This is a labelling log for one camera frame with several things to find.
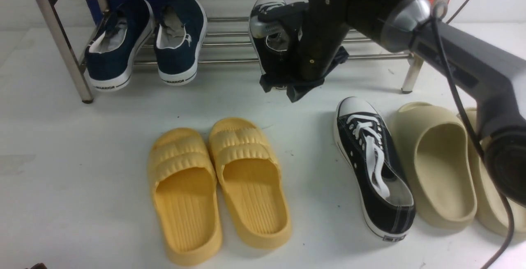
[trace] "navy blue sneaker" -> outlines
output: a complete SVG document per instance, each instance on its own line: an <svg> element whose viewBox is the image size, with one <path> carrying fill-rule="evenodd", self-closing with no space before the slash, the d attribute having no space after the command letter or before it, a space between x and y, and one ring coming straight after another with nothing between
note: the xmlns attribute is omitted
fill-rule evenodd
<svg viewBox="0 0 526 269"><path fill-rule="evenodd" d="M168 85L184 85L197 74L208 21L197 0L170 0L155 35L159 76Z"/></svg>
<svg viewBox="0 0 526 269"><path fill-rule="evenodd" d="M146 0L127 0L113 11L85 52L89 80L96 90L116 91L129 83L135 55L154 27Z"/></svg>

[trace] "slide sandal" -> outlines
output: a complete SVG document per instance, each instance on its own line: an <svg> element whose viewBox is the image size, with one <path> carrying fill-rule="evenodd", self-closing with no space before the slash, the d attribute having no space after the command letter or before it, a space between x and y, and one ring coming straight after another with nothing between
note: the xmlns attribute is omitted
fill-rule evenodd
<svg viewBox="0 0 526 269"><path fill-rule="evenodd" d="M199 132L163 134L150 151L148 181L168 258L192 266L216 254L222 243L217 181Z"/></svg>
<svg viewBox="0 0 526 269"><path fill-rule="evenodd" d="M218 121L209 137L228 210L244 243L273 249L291 237L281 169L263 131L250 121Z"/></svg>
<svg viewBox="0 0 526 269"><path fill-rule="evenodd" d="M417 102L402 106L389 128L417 214L439 228L468 226L475 218L477 199L462 122L445 108Z"/></svg>
<svg viewBox="0 0 526 269"><path fill-rule="evenodd" d="M466 114L468 114L473 128L477 128L477 109L468 108L466 109ZM508 233L506 210L488 171L471 142L469 143L468 154L471 176L475 184L475 194L477 194L477 219L489 230L505 237ZM513 237L514 239L526 239L526 209L511 200L508 200L508 202L515 219L515 234Z"/></svg>

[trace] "black cable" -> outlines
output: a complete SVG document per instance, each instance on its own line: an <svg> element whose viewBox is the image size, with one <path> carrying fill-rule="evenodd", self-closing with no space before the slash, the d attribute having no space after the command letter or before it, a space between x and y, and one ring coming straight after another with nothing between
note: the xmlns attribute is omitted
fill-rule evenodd
<svg viewBox="0 0 526 269"><path fill-rule="evenodd" d="M460 119L462 119L462 122L464 123L464 126L466 127L466 130L468 131L468 136L471 139L471 142L473 143L473 145L475 146L475 149L477 150L477 153L479 154L481 161L483 162L484 161L484 150L482 149L482 146L480 145L479 139L477 138L477 134L475 134L475 130L473 129L473 126L471 126L471 122L468 119L466 110L464 110L464 105L462 105L462 100L460 99L460 95L457 90L457 86L454 83L453 73L451 73L451 69L449 68L449 63L445 55L444 44L442 43L440 32L438 30L438 21L440 20L439 15L438 15L439 7L444 7L444 13L445 13L447 9L447 5L445 3L438 3L433 8L431 18L430 18L431 28L433 30L434 39L436 41L438 54L440 56L440 61L442 61L442 65L446 72L445 76L448 80L449 88L451 89L451 94L453 95L455 105L457 105L457 109L459 110ZM510 245L511 239L513 239L513 233L515 231L515 221L513 219L513 211L511 210L511 206L508 202L508 199L502 193L500 193L500 191L498 191L498 195L500 196L500 199L502 200L502 204L504 205L504 208L506 210L506 215L508 217L508 234L506 235L506 238L504 242L502 243L501 247L483 265L482 269L489 268L502 255L502 253Z"/></svg>

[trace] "canvas sneaker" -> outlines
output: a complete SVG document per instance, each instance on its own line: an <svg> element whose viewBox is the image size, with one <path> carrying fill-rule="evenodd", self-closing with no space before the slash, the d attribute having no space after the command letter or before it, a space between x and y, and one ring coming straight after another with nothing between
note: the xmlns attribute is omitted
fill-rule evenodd
<svg viewBox="0 0 526 269"><path fill-rule="evenodd" d="M154 15L146 0L126 0L103 22L84 52L88 80L98 91L128 85L135 55L154 31Z"/></svg>
<svg viewBox="0 0 526 269"><path fill-rule="evenodd" d="M384 241L404 239L415 202L383 119L368 102L348 97L336 110L334 139L355 173L367 226Z"/></svg>
<svg viewBox="0 0 526 269"><path fill-rule="evenodd" d="M154 50L159 76L168 85L184 85L197 74L197 63L208 25L197 0L170 0L163 8Z"/></svg>
<svg viewBox="0 0 526 269"><path fill-rule="evenodd" d="M272 35L262 38L254 37L252 32L259 31L257 16L261 12L266 12L284 5L286 5L284 0L257 0L250 13L249 37L258 56L261 74L265 74L265 70L270 71L271 69L276 69L276 66L286 59L285 55L291 39L285 31L275 27L273 27L273 29L276 30L276 33ZM287 87L277 86L276 89L287 89Z"/></svg>

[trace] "white rubber sole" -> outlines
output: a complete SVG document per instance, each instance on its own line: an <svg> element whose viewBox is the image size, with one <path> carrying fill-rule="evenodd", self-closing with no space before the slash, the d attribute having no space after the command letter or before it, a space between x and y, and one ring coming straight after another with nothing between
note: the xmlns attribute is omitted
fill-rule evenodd
<svg viewBox="0 0 526 269"><path fill-rule="evenodd" d="M95 90L102 92L118 91L120 89L125 88L130 82L130 78L132 77L133 72L133 62L135 61L135 56L137 55L137 52L139 52L139 50L143 47L144 43L146 43L147 39L152 36L152 33L154 32L155 28L155 18L152 6L150 5L150 3L148 3L148 1L144 1L146 2L146 5L148 5L148 10L150 11L150 21L144 28L143 33L141 33L139 39L137 39L137 42L135 42L135 45L131 50L130 55L128 57L128 65L126 66L126 69L122 74L120 74L116 78L109 80L95 80L88 76L88 79L90 80Z"/></svg>
<svg viewBox="0 0 526 269"><path fill-rule="evenodd" d="M195 52L195 61L192 67L190 69L177 73L177 74L167 74L161 71L161 69L158 69L159 77L161 80L163 80L166 84L171 86L181 86L188 84L190 81L194 80L194 78L197 75L197 64L199 63L199 53L201 52L201 47L203 46L203 41L206 36L206 30L208 28L208 18L205 13L205 9L199 3L199 1L195 0L197 2L197 5L199 5L199 8L201 8L201 13L203 13L203 27L201 28L201 35L199 36L199 44L197 45L196 52Z"/></svg>
<svg viewBox="0 0 526 269"><path fill-rule="evenodd" d="M355 183L356 183L356 185L358 187L358 193L360 194L360 202L361 202L361 208L362 208L362 213L363 213L363 218L365 220L365 224L367 225L369 230L371 230L371 232L376 237L379 237L383 241L387 241L387 242L401 241L402 239L404 239L406 237L406 235L408 234L408 231L406 231L405 233L402 233L402 234L387 233L387 232L379 229L378 227L376 227L376 225L371 221L369 215L367 214L367 210L365 208L365 203L363 202L363 196L361 194L360 184L358 183L358 178L356 177L355 168L351 164L351 161L349 160L347 155L345 155L345 149L344 149L344 146L343 146L343 144L341 142L340 133L338 131L338 111L340 110L340 105L342 104L342 102L344 100L345 99L340 101L340 103L338 103L338 107L336 108L335 121L334 121L334 124L333 124L332 132L333 132L333 135L334 135L334 142L336 143L336 146L338 146L338 149L340 150L340 153L345 158L345 160L349 164L349 167L353 171L354 178L355 178Z"/></svg>

